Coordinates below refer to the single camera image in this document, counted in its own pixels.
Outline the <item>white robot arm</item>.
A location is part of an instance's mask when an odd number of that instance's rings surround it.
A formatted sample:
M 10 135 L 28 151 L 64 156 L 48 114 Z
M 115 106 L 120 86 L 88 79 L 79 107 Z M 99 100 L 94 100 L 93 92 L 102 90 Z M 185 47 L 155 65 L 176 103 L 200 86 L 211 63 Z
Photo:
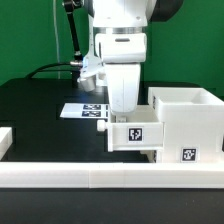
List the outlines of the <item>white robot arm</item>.
M 110 112 L 122 122 L 137 107 L 141 64 L 146 61 L 150 22 L 165 22 L 184 0 L 82 0 L 89 14 L 89 52 L 80 82 L 92 91 L 99 79 L 108 88 Z

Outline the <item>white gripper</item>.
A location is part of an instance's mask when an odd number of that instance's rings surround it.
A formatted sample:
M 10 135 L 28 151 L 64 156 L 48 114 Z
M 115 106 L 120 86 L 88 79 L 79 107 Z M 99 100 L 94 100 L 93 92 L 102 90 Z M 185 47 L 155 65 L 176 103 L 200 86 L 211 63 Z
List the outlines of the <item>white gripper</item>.
M 109 105 L 116 122 L 127 122 L 138 102 L 141 66 L 134 64 L 106 64 Z

